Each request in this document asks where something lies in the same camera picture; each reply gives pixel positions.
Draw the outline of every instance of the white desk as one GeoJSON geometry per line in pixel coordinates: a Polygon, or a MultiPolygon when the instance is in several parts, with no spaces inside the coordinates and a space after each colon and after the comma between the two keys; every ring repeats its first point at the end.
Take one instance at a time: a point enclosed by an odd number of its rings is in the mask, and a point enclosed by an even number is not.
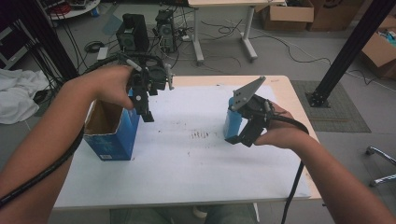
{"type": "Polygon", "coordinates": [[[194,7],[194,35],[192,36],[192,43],[194,45],[195,55],[197,58],[197,63],[200,64],[204,61],[204,54],[202,53],[201,44],[198,39],[198,23],[199,7],[226,7],[226,6],[249,6],[247,11],[247,24],[245,26],[245,32],[241,33],[242,42],[249,54],[250,60],[253,61],[257,59],[257,53],[251,46],[248,39],[250,33],[251,21],[253,19],[254,7],[255,6],[269,6],[284,3],[284,0],[189,0],[189,5],[194,7]]]}
{"type": "MultiPolygon", "coordinates": [[[[55,209],[284,201],[297,156],[275,147],[232,146],[222,137],[230,86],[256,78],[175,77],[173,91],[149,98],[156,121],[139,124],[131,161],[100,161],[83,141],[55,209]],[[196,88],[201,91],[190,96],[196,88]]],[[[286,77],[267,77],[259,91],[316,137],[286,77]]],[[[317,197],[305,172],[295,198],[317,197]]]]}

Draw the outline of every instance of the brown box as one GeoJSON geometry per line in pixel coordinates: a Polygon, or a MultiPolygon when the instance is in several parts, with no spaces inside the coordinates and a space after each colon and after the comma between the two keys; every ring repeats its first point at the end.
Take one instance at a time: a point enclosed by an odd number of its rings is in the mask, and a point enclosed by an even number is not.
{"type": "MultiPolygon", "coordinates": [[[[378,30],[396,32],[396,18],[388,16],[379,25],[378,30]]],[[[388,40],[375,33],[361,51],[361,58],[378,77],[396,78],[396,48],[388,40]]]]}
{"type": "Polygon", "coordinates": [[[358,13],[364,0],[311,0],[315,8],[314,22],[309,31],[345,30],[358,13]]]}
{"type": "Polygon", "coordinates": [[[314,20],[314,6],[309,0],[302,7],[269,6],[262,11],[264,30],[303,31],[314,20]]]}

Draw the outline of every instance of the table leg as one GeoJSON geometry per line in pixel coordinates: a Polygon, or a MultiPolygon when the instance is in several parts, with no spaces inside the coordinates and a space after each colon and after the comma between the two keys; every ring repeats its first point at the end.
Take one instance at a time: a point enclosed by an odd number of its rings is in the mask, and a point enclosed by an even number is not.
{"type": "Polygon", "coordinates": [[[198,9],[199,8],[197,7],[194,9],[194,34],[192,35],[192,44],[194,45],[195,55],[197,57],[197,63],[200,64],[204,62],[204,54],[202,53],[201,45],[198,39],[198,23],[199,23],[198,9]]]}
{"type": "Polygon", "coordinates": [[[254,50],[253,46],[251,46],[250,40],[248,39],[248,34],[250,32],[250,27],[251,27],[251,21],[253,20],[253,14],[254,14],[254,7],[249,7],[247,12],[247,25],[245,27],[245,32],[241,33],[242,42],[247,48],[247,52],[250,56],[251,62],[253,62],[253,60],[258,58],[256,51],[254,50]]]}

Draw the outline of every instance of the forearm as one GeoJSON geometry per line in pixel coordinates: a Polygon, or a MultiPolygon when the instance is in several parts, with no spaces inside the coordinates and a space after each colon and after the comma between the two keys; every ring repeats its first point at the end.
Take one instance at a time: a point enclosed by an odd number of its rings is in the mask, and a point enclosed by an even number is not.
{"type": "Polygon", "coordinates": [[[293,150],[304,162],[336,223],[394,223],[393,214],[316,140],[304,133],[293,150]]]}
{"type": "MultiPolygon", "coordinates": [[[[84,123],[94,95],[94,87],[84,85],[84,80],[72,80],[62,87],[46,114],[14,151],[1,171],[0,196],[39,174],[66,152],[84,123]]],[[[62,188],[70,162],[66,162],[55,173],[1,209],[0,220],[29,215],[28,211],[37,204],[42,206],[38,213],[50,212],[62,188]]]]}

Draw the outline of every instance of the hand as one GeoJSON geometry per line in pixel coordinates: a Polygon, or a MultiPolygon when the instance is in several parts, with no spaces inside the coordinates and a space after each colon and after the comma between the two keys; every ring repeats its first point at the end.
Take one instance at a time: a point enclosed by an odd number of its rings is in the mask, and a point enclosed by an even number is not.
{"type": "Polygon", "coordinates": [[[75,78],[71,82],[73,82],[72,85],[91,87],[93,100],[98,99],[132,109],[134,105],[126,91],[132,69],[130,66],[123,65],[104,66],[82,77],[75,78]]]}
{"type": "MultiPolygon", "coordinates": [[[[272,104],[275,112],[280,116],[293,119],[293,116],[289,111],[275,103],[272,104]]],[[[254,145],[272,145],[281,148],[294,148],[296,140],[301,138],[302,134],[309,136],[292,124],[278,120],[271,120],[267,133],[258,137],[254,142],[254,145]]]]}

